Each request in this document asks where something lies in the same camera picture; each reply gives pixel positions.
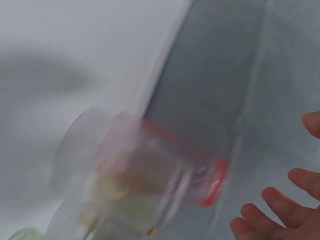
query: white wall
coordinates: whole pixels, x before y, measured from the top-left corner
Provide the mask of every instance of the white wall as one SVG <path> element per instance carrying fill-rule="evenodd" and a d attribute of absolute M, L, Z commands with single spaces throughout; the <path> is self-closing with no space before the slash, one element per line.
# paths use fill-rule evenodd
<path fill-rule="evenodd" d="M 189 0 L 0 1 L 0 239 L 45 229 L 51 161 L 92 105 L 143 114 Z"/>

